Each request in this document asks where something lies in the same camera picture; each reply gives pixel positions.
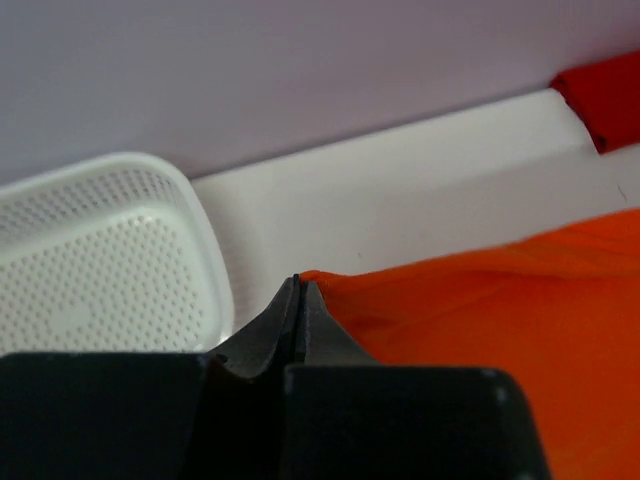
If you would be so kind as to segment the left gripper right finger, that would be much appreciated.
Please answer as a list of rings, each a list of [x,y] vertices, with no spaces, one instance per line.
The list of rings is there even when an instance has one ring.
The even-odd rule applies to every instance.
[[[527,398],[489,367],[388,366],[302,290],[284,371],[287,479],[547,479]]]

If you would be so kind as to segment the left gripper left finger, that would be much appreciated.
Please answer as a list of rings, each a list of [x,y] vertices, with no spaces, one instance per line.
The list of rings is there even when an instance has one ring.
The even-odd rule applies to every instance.
[[[5,479],[274,479],[300,280],[204,353],[1,359]]]

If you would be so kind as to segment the orange t-shirt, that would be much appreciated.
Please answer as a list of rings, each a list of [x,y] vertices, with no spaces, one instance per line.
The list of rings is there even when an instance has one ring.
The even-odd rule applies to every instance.
[[[504,246],[303,279],[379,361],[511,374],[555,478],[638,477],[637,210]]]

